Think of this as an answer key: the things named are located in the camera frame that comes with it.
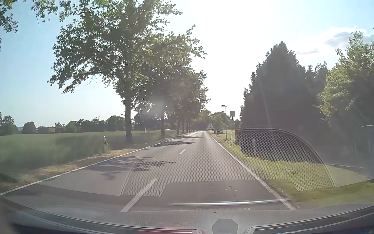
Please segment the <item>windshield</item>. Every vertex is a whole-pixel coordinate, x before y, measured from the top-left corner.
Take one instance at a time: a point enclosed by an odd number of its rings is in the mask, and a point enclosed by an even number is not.
[[[0,0],[0,198],[180,228],[373,206],[374,2]]]

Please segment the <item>green field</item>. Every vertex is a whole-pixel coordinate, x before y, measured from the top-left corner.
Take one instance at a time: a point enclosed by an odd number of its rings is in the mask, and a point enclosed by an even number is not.
[[[176,130],[165,131],[173,137]],[[161,139],[161,131],[133,131],[133,145],[125,142],[125,132],[86,132],[64,134],[18,134],[0,136],[0,173],[14,175],[33,169],[59,165],[106,153],[103,136],[110,150],[139,149]]]
[[[232,155],[244,163],[261,179],[278,192],[291,199],[299,209],[348,203],[374,203],[374,181],[347,169],[327,165],[335,187],[325,187],[325,180],[319,173],[323,165],[309,162],[271,161],[248,157],[240,146],[231,143],[231,131],[225,134],[210,134]]]

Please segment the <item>blue sky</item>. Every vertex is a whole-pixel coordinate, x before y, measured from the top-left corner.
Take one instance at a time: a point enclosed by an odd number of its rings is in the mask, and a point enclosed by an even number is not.
[[[350,33],[361,30],[374,40],[374,1],[232,1],[173,0],[184,12],[170,17],[169,30],[183,33],[193,24],[206,59],[193,67],[207,72],[206,105],[212,112],[235,110],[238,118],[243,88],[266,51],[284,41],[302,65],[337,61],[335,49],[344,48]],[[55,61],[52,46],[63,24],[54,15],[38,24],[29,3],[15,3],[18,33],[3,33],[0,52],[0,110],[17,126],[36,126],[94,117],[107,119],[124,111],[121,98],[101,82],[83,83],[74,93],[61,94],[47,80]]]

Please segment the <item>lamp post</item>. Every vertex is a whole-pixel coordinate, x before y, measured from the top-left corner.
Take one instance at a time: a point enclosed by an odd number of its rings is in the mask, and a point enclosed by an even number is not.
[[[221,105],[221,107],[224,107],[224,113],[227,115],[227,106],[226,105]],[[227,141],[227,129],[224,132],[226,134],[226,138],[224,139],[224,141]]]

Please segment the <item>asphalt road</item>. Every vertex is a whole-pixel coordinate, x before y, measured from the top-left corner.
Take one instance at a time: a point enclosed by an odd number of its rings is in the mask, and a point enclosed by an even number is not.
[[[70,212],[293,208],[270,189],[200,131],[2,196],[38,209],[69,206]]]

